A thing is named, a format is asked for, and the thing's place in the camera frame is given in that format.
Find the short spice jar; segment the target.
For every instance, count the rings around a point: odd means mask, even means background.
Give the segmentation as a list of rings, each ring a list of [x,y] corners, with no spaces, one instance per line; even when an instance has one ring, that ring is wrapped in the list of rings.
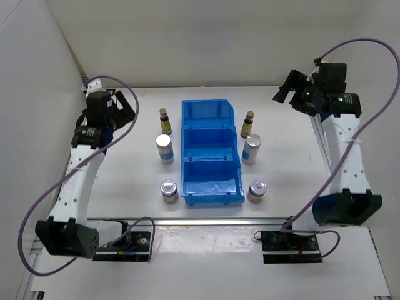
[[[254,180],[250,183],[247,191],[247,200],[252,203],[259,203],[263,200],[263,197],[267,191],[267,184],[262,180]]]
[[[175,203],[179,199],[178,186],[172,179],[162,181],[160,191],[166,203]]]

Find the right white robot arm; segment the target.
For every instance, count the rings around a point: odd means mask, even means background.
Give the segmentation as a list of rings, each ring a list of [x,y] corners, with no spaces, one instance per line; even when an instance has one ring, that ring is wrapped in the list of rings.
[[[323,62],[309,76],[293,69],[273,97],[283,103],[293,93],[292,108],[319,120],[332,176],[323,186],[329,194],[317,196],[281,233],[286,249],[298,248],[303,235],[310,232],[360,226],[383,204],[382,197],[371,191],[364,170],[360,141],[355,137],[361,123],[361,102],[358,94],[346,92],[346,74],[344,63]]]

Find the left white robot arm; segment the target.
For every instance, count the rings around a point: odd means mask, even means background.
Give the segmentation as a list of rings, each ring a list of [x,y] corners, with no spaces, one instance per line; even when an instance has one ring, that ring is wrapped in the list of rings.
[[[67,171],[72,176],[61,190],[47,220],[35,232],[49,254],[91,259],[109,243],[124,250],[131,243],[127,223],[107,221],[88,225],[88,204],[94,180],[113,134],[133,121],[136,113],[121,91],[94,91],[76,122]]]

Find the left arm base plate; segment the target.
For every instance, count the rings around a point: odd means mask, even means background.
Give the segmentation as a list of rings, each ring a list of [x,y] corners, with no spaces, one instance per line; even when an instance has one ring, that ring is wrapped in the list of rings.
[[[148,263],[153,255],[154,230],[131,229],[120,241],[99,248],[92,258],[94,262]]]

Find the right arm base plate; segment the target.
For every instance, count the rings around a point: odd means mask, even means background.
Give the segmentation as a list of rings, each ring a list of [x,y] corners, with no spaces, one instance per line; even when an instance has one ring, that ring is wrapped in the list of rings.
[[[260,231],[264,264],[322,263],[315,235],[301,236],[280,231]]]

